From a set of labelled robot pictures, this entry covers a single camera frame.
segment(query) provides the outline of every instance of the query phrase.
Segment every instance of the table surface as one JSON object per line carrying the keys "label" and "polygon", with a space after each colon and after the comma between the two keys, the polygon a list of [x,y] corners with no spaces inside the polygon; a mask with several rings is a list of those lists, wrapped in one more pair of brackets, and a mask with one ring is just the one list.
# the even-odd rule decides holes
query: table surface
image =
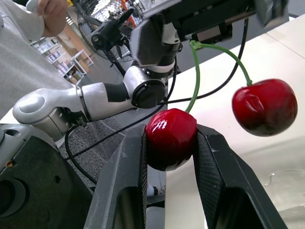
{"label": "table surface", "polygon": [[[267,78],[285,80],[298,100],[298,116],[285,132],[273,137],[256,137],[236,122],[231,99],[234,92],[246,86],[240,68],[222,90],[197,100],[191,111],[197,123],[211,127],[226,138],[229,146],[248,163],[261,183],[279,169],[305,169],[305,15],[246,43],[242,62],[253,82]],[[240,46],[231,51],[236,55]],[[234,60],[221,54],[200,64],[199,94],[218,87],[229,76]],[[191,97],[195,86],[195,68],[177,76],[171,100]],[[185,110],[188,102],[170,104]],[[287,206],[278,206],[280,211]],[[165,229],[203,229],[204,212],[195,181],[193,159],[175,171],[166,173]]]}

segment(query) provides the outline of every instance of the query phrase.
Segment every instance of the robotic arm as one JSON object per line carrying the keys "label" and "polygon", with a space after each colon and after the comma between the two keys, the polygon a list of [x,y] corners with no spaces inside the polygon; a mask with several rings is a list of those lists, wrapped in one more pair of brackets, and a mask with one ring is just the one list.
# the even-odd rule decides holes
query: robotic arm
{"label": "robotic arm", "polygon": [[20,123],[43,130],[57,141],[72,124],[104,119],[135,107],[155,107],[165,96],[165,79],[152,78],[147,73],[132,66],[121,84],[39,89],[21,98],[13,115]]}

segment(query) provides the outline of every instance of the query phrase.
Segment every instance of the cherry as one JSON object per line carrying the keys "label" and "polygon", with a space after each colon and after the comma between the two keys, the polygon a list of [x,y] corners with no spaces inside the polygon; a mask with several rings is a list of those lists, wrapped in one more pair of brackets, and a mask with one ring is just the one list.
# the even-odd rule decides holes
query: cherry
{"label": "cherry", "polygon": [[268,79],[240,88],[233,96],[236,120],[256,136],[272,136],[286,130],[295,120],[297,101],[283,80]]}
{"label": "cherry", "polygon": [[170,171],[188,161],[196,143],[197,121],[179,109],[155,114],[145,128],[147,163]]}

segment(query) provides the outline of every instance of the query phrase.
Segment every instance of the cable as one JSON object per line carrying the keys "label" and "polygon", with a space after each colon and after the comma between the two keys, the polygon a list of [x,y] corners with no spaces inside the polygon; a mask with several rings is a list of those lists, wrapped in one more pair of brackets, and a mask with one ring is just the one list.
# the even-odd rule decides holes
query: cable
{"label": "cable", "polygon": [[96,180],[91,177],[81,166],[80,164],[78,164],[78,162],[75,160],[75,158],[73,157],[73,154],[71,153],[71,150],[69,148],[69,135],[70,133],[76,129],[78,127],[78,125],[73,126],[70,130],[68,130],[66,136],[65,136],[65,146],[66,146],[66,151],[69,155],[69,158],[71,159],[71,161],[73,162],[73,164],[75,165],[75,167],[77,167],[77,169],[83,173],[90,181],[92,181],[92,183],[94,183],[95,185],[97,184]]}
{"label": "cable", "polygon": [[[245,19],[244,20],[244,33],[243,33],[243,39],[242,39],[242,44],[240,46],[240,50],[239,50],[239,53],[238,53],[238,58],[241,59],[242,55],[243,55],[243,52],[244,52],[244,46],[245,46],[245,43],[246,43],[246,39],[247,39],[247,33],[248,33],[248,23],[249,23],[249,19]],[[234,68],[231,72],[231,74],[229,75],[229,77],[225,80],[225,82],[223,82],[219,87],[215,88],[214,90],[208,92],[208,93],[205,93],[203,95],[200,95],[197,97],[197,99],[202,99],[202,98],[205,98],[205,97],[208,97],[216,92],[218,92],[219,90],[221,90],[224,86],[226,86],[230,80],[232,79],[232,77],[234,76],[236,70],[238,68],[238,63],[235,63],[234,65]],[[180,102],[186,102],[186,101],[190,101],[192,98],[185,98],[185,99],[177,99],[177,100],[172,100],[172,101],[164,101],[162,103],[159,103],[159,105],[162,105],[162,104],[174,104],[174,103],[180,103]]]}
{"label": "cable", "polygon": [[[175,65],[174,65],[174,72],[173,72],[173,83],[172,83],[171,89],[170,89],[170,91],[169,91],[167,97],[164,99],[164,101],[168,101],[169,98],[171,97],[172,93],[173,93],[173,89],[174,89],[174,87],[175,87],[175,82],[176,82],[176,76],[177,76],[177,58],[175,57]],[[72,160],[72,159],[73,159],[73,160],[75,161],[74,158],[75,158],[76,156],[79,156],[79,155],[81,155],[82,153],[85,153],[86,151],[92,149],[93,147],[97,146],[97,145],[100,144],[101,142],[103,142],[103,141],[107,140],[108,138],[110,138],[110,137],[112,137],[112,136],[118,134],[119,132],[124,131],[124,130],[128,129],[129,127],[132,127],[133,125],[136,125],[136,124],[138,124],[138,123],[144,121],[145,119],[147,119],[147,118],[153,116],[155,113],[157,113],[158,111],[160,111],[160,110],[162,109],[162,107],[164,107],[164,106],[165,106],[165,104],[160,105],[156,110],[154,110],[153,112],[151,112],[149,115],[147,115],[147,116],[145,116],[145,117],[139,119],[138,121],[136,121],[136,122],[134,122],[134,123],[131,123],[131,124],[127,125],[126,127],[121,128],[120,130],[117,130],[117,131],[115,131],[115,132],[109,134],[108,136],[104,137],[103,139],[101,139],[100,141],[94,143],[93,145],[91,145],[91,146],[89,146],[89,147],[83,149],[82,151],[80,151],[80,152],[78,152],[78,153],[76,153],[76,154],[74,154],[74,155],[71,154],[71,156],[69,155],[69,157],[68,157],[68,158],[65,158],[65,159],[66,159],[66,160],[69,160],[69,159]],[[66,136],[65,136],[65,145],[66,145],[66,149],[69,148],[69,143],[67,143],[67,142],[68,142],[68,137],[67,137],[67,136],[68,136],[68,134],[66,134]]]}

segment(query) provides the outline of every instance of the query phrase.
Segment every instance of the shelf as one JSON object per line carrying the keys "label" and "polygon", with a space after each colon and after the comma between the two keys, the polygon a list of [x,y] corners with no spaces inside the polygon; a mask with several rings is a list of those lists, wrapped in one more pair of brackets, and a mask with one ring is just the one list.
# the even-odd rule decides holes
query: shelf
{"label": "shelf", "polygon": [[42,40],[44,40],[44,39],[46,39],[46,37],[41,37],[38,41],[31,42],[30,44],[36,44],[36,43],[38,43],[38,42],[40,42],[40,41],[42,41]]}
{"label": "shelf", "polygon": [[62,55],[60,55],[59,57],[57,57],[54,61],[52,61],[52,63],[55,63],[56,61],[58,61],[59,58],[63,57],[66,53],[64,52]]}
{"label": "shelf", "polygon": [[73,68],[75,66],[75,64],[73,64],[67,71],[65,71],[65,72],[63,72],[62,70],[61,70],[61,72],[63,73],[63,74],[61,74],[62,76],[64,76],[64,75],[66,75],[67,73],[69,73],[69,71]]}
{"label": "shelf", "polygon": [[81,79],[76,83],[76,85],[78,85],[83,78],[84,78],[84,76],[81,77]]}
{"label": "shelf", "polygon": [[52,47],[48,48],[46,51],[41,52],[41,54],[45,54],[46,52],[48,52],[48,51],[50,51],[51,49],[55,48],[57,45],[59,45],[59,43],[57,43],[57,44],[53,45]]}

